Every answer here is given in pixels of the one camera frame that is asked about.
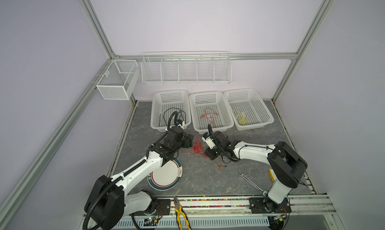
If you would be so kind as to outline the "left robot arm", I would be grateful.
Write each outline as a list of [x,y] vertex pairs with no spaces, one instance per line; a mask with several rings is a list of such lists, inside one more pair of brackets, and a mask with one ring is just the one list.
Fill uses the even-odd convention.
[[131,190],[153,171],[173,160],[180,149],[191,148],[193,138],[181,127],[173,126],[147,148],[141,160],[111,177],[99,177],[85,204],[82,228],[88,229],[89,221],[94,220],[93,229],[110,230],[123,216],[155,212],[156,197],[143,190],[130,194]]

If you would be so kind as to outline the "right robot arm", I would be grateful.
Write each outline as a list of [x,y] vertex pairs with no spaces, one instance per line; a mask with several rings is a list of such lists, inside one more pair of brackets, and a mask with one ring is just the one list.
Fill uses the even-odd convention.
[[288,194],[301,183],[308,164],[286,142],[258,145],[244,141],[230,141],[222,132],[206,132],[202,136],[208,145],[205,155],[210,160],[226,157],[231,162],[243,159],[262,162],[270,166],[275,180],[269,191],[260,190],[261,197],[250,200],[250,209],[254,214],[291,213]]

